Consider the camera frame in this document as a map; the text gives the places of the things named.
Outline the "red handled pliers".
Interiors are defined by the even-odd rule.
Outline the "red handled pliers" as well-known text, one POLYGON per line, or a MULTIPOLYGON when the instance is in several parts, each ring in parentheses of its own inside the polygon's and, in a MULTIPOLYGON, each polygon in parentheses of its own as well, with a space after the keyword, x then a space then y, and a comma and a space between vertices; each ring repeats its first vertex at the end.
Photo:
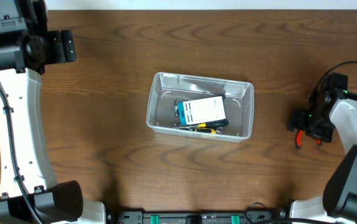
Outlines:
MULTIPOLYGON (((295 147, 298 150, 300 150, 302 148, 302 144, 301 144, 302 134, 303 134, 303 131, 302 130, 298 130, 298 132, 297 132, 297 134, 295 136, 295 147)), ((317 145, 321 146, 322 145, 322 141, 317 139, 317 145)))

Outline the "slim black yellow screwdriver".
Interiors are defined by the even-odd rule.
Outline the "slim black yellow screwdriver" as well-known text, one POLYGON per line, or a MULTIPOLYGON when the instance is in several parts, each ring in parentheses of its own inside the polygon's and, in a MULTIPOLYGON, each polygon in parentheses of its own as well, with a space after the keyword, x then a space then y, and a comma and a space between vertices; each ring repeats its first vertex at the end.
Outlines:
POLYGON ((192 124, 192 125, 178 125, 177 128, 211 128, 211 129, 216 129, 216 128, 223 128, 224 126, 227 126, 229 124, 228 119, 221 119, 217 121, 210 121, 210 122, 205 122, 205 123, 199 123, 199 124, 192 124))

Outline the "silver double ring wrench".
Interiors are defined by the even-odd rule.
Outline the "silver double ring wrench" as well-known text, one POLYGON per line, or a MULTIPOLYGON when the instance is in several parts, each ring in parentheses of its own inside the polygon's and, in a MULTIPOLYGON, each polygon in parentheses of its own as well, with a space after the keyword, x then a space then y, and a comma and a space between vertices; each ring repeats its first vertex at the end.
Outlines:
POLYGON ((199 133, 208 133, 208 134, 221 134, 224 129, 222 126, 216 126, 214 124, 206 124, 206 123, 187 125, 187 126, 173 124, 173 128, 186 130, 186 131, 194 131, 199 133))

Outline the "white blue screwdriver bit box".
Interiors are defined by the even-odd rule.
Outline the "white blue screwdriver bit box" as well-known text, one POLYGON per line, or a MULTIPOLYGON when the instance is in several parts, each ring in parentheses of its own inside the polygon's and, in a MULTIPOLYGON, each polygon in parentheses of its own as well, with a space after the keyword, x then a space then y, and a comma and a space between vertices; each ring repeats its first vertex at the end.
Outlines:
POLYGON ((226 119, 224 100, 221 96, 178 103, 181 125, 192 125, 226 119))

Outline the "stubby yellow black screwdriver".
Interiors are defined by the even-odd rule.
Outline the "stubby yellow black screwdriver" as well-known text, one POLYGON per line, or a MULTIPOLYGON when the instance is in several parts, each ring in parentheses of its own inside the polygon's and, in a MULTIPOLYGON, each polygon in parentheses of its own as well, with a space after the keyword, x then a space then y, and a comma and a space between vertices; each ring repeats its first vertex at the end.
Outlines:
POLYGON ((217 131, 211 128, 193 128, 192 131, 199 133, 217 134, 217 131))

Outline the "small black red hammer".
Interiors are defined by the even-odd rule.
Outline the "small black red hammer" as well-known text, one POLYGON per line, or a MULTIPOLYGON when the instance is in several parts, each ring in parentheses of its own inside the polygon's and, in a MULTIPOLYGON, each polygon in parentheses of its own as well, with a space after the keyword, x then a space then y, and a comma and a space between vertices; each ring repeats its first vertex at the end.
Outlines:
MULTIPOLYGON (((225 95, 220 95, 220 96, 222 97, 223 100, 226 99, 225 95)), ((173 105, 174 105, 174 115, 175 115, 175 117, 178 117, 179 116, 179 110, 178 110, 178 102, 177 102, 177 98, 176 97, 174 98, 173 105)))

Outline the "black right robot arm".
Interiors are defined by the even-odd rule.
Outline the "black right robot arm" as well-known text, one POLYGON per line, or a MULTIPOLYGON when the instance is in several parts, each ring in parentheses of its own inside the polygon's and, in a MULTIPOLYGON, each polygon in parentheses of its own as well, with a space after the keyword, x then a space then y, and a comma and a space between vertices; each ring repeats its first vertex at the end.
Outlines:
POLYGON ((348 77, 331 73, 309 97, 308 109, 295 110, 288 130, 297 130, 320 144, 338 132, 345 156, 325 186, 323 195, 292 202, 287 217, 328 223, 357 223, 357 94, 348 91, 348 77))

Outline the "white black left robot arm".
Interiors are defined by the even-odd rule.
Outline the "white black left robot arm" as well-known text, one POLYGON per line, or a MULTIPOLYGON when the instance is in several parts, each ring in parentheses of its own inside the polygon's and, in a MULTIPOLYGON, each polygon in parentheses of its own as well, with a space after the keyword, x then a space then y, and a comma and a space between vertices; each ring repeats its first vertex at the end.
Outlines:
POLYGON ((44 1, 0 0, 0 223, 108 223, 105 204, 60 183, 49 160, 42 75, 76 54, 72 32, 47 22, 44 1))

